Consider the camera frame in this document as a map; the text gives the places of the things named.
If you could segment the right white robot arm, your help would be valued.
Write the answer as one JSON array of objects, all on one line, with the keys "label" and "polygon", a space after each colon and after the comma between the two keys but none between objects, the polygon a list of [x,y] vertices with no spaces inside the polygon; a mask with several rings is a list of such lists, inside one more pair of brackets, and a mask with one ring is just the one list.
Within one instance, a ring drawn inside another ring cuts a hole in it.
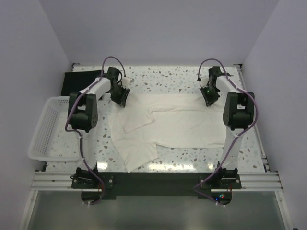
[{"label": "right white robot arm", "polygon": [[222,158],[218,161],[214,184],[225,188],[230,184],[231,178],[237,177],[237,161],[244,133],[254,123],[254,93],[244,93],[231,88],[227,80],[218,80],[221,76],[230,76],[221,72],[219,66],[208,70],[208,81],[200,88],[207,107],[216,104],[222,93],[226,96],[223,123],[226,126],[226,138]]}]

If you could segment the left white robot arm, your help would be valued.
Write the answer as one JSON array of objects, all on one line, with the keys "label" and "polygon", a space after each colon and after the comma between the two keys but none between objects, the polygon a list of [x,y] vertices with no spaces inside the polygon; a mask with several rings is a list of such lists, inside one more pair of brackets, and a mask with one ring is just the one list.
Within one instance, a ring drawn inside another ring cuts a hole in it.
[{"label": "left white robot arm", "polygon": [[130,89],[123,86],[126,72],[109,67],[106,73],[101,72],[85,89],[71,92],[69,95],[68,117],[65,124],[66,132],[75,132],[79,139],[80,167],[88,170],[82,182],[89,188],[99,184],[98,174],[92,172],[96,167],[92,139],[94,128],[98,123],[98,100],[109,93],[110,99],[120,107],[126,106]]}]

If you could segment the white t shirt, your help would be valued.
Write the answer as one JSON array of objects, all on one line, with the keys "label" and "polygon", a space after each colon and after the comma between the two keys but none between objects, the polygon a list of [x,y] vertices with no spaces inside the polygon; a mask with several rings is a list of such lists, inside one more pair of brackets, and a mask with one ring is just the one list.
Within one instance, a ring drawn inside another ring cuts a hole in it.
[{"label": "white t shirt", "polygon": [[207,107],[200,94],[130,93],[126,106],[108,117],[111,140],[127,172],[156,160],[157,146],[221,148],[225,143],[224,105]]}]

